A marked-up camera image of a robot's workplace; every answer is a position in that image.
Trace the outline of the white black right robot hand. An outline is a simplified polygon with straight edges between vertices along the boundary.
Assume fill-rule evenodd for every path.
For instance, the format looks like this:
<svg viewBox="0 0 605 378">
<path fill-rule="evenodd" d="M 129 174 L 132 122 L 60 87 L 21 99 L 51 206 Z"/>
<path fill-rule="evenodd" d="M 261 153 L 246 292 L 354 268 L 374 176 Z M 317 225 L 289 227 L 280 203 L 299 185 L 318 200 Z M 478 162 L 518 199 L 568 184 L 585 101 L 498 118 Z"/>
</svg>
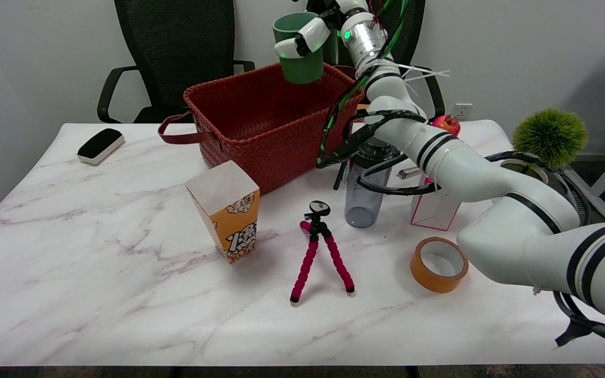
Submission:
<svg viewBox="0 0 605 378">
<path fill-rule="evenodd" d="M 278 41 L 274 46 L 279 58 L 305 58 L 322 49 L 331 30 L 339 27 L 339 22 L 354 14 L 366 13 L 366 1 L 316 1 L 321 11 L 305 23 L 293 37 Z"/>
</svg>

